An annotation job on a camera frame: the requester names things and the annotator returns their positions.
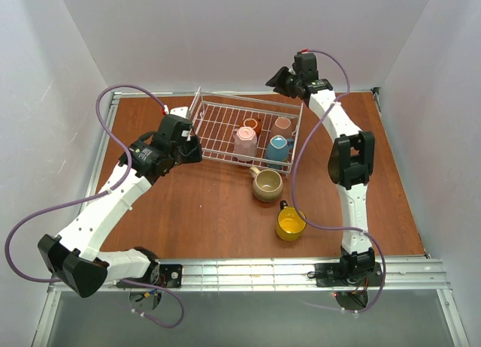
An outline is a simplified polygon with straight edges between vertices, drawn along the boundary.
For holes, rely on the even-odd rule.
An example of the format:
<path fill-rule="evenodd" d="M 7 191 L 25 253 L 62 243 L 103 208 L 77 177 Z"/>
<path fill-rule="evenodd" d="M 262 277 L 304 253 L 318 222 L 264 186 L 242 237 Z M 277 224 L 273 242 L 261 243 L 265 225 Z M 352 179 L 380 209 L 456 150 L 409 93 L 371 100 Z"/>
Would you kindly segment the blue floral mug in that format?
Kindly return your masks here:
<path fill-rule="evenodd" d="M 273 136 L 265 152 L 265 159 L 268 161 L 267 166 L 272 169 L 282 169 L 281 163 L 288 161 L 293 146 L 294 140 L 292 138 L 285 138 L 279 134 Z"/>

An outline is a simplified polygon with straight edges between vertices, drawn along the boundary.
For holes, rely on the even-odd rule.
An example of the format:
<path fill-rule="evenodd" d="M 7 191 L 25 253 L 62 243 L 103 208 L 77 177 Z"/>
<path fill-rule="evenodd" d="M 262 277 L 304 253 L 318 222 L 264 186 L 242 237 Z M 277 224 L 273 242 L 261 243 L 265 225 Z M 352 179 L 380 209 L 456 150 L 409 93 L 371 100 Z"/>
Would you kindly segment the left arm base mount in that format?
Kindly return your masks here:
<path fill-rule="evenodd" d="M 157 264 L 149 268 L 145 276 L 127 278 L 131 282 L 161 286 L 163 288 L 179 288 L 183 266 L 181 264 Z M 133 308 L 146 312 L 153 311 L 161 302 L 162 293 L 156 289 L 148 292 L 131 292 L 129 302 Z"/>

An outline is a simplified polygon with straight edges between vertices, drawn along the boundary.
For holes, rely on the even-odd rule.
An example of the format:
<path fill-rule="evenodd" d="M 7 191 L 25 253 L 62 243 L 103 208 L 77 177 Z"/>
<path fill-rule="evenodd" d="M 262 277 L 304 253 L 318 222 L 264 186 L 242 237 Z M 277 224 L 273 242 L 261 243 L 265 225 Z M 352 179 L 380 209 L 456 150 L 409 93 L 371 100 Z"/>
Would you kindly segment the aluminium front rail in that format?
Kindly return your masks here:
<path fill-rule="evenodd" d="M 164 259 L 163 264 L 180 264 L 181 292 L 257 291 L 349 291 L 356 285 L 333 282 L 318 287 L 308 273 L 316 264 L 334 263 L 335 258 L 254 259 Z M 384 289 L 436 290 L 450 288 L 440 259 L 424 256 L 386 257 Z"/>

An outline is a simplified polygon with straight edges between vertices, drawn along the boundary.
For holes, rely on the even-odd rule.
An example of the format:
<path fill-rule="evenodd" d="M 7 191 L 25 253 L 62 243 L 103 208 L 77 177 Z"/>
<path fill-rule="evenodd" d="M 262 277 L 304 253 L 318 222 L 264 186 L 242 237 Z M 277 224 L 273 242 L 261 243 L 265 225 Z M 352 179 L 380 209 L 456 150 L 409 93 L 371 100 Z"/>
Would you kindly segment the dark brown glazed mug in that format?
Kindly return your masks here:
<path fill-rule="evenodd" d="M 254 130 L 254 132 L 256 133 L 256 136 L 259 137 L 260 134 L 262 133 L 262 121 L 260 118 L 258 117 L 250 117 L 250 118 L 246 118 L 244 121 L 243 121 L 243 126 L 244 127 L 249 127 L 251 128 L 252 130 Z"/>

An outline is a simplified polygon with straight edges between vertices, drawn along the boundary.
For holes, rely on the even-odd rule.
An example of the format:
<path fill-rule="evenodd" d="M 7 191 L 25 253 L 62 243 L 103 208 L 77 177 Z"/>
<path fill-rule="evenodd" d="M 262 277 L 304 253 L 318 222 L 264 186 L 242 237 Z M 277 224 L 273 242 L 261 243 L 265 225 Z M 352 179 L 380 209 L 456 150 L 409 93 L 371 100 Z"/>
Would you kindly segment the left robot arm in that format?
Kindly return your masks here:
<path fill-rule="evenodd" d="M 108 234 L 133 203 L 170 169 L 202 160 L 201 144 L 192 133 L 187 107 L 162 118 L 157 131 L 140 136 L 130 147 L 132 164 L 122 155 L 102 187 L 104 196 L 89 203 L 55 237 L 44 235 L 38 249 L 47 269 L 81 297 L 109 281 L 129 279 L 154 284 L 159 279 L 156 255 L 142 247 L 101 252 Z"/>

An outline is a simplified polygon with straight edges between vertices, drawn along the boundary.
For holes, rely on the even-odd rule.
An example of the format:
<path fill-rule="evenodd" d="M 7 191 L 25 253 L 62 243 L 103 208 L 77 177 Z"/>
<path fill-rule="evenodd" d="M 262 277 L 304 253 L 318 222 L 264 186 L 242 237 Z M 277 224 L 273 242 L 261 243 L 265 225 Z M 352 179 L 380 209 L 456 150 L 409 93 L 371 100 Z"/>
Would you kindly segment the pink floral mug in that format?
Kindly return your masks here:
<path fill-rule="evenodd" d="M 271 137 L 280 135 L 285 139 L 292 137 L 292 120 L 284 116 L 278 116 L 271 126 Z"/>

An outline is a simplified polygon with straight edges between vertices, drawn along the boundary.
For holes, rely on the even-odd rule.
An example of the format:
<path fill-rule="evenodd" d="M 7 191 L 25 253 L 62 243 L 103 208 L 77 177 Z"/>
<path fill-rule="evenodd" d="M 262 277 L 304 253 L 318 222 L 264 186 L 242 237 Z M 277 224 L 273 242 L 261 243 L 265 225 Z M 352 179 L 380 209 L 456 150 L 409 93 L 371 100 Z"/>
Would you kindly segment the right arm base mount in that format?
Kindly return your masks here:
<path fill-rule="evenodd" d="M 315 279 L 318 288 L 333 288 L 334 298 L 341 308 L 361 310 L 368 306 L 369 287 L 380 287 L 383 271 L 379 263 L 366 276 L 348 277 L 343 274 L 339 263 L 319 263 L 307 273 L 308 279 Z"/>

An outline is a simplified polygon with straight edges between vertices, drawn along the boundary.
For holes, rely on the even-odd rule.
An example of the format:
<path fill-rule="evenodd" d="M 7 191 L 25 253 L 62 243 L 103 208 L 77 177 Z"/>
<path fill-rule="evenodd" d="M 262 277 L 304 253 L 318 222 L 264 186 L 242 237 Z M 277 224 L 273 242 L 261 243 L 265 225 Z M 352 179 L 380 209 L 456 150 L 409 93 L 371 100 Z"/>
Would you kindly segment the yellow enamel mug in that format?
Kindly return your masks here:
<path fill-rule="evenodd" d="M 277 216 L 276 233 L 277 236 L 286 242 L 294 242 L 303 234 L 307 223 L 304 221 L 306 216 L 302 212 L 297 212 L 294 207 L 286 201 L 280 202 L 280 212 Z"/>

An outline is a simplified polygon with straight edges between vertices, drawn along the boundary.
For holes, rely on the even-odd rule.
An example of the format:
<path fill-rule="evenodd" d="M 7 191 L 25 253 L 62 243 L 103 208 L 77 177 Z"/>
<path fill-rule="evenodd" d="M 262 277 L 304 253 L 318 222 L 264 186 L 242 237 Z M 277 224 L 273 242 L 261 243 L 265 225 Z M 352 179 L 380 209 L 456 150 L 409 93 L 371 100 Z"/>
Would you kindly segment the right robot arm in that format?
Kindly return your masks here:
<path fill-rule="evenodd" d="M 301 99 L 331 138 L 328 175 L 340 198 L 343 237 L 338 265 L 326 277 L 363 281 L 376 264 L 367 236 L 367 192 L 374 170 L 375 137 L 350 119 L 340 102 L 342 97 L 328 80 L 319 77 L 314 50 L 298 52 L 292 67 L 282 67 L 266 84 L 278 94 Z"/>

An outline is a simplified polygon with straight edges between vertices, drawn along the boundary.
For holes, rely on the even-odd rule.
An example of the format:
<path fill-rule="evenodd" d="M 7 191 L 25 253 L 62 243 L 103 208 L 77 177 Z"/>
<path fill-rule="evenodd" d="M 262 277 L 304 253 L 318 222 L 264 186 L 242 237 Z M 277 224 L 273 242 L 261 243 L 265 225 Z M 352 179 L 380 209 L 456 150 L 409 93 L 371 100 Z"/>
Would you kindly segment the beige round mug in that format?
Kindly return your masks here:
<path fill-rule="evenodd" d="M 253 177 L 253 194 L 260 201 L 270 203 L 279 199 L 283 191 L 283 179 L 278 172 L 251 166 L 250 174 Z"/>

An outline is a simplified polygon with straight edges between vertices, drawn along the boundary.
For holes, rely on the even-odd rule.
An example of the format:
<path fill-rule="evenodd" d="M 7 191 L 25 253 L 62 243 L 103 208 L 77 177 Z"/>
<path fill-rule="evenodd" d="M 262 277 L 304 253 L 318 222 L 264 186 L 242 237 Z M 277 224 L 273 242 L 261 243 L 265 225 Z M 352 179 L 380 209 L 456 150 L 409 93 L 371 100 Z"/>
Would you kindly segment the white mug pink handle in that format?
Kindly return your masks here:
<path fill-rule="evenodd" d="M 252 161 L 257 153 L 257 135 L 253 128 L 243 126 L 234 130 L 235 157 L 242 162 Z"/>

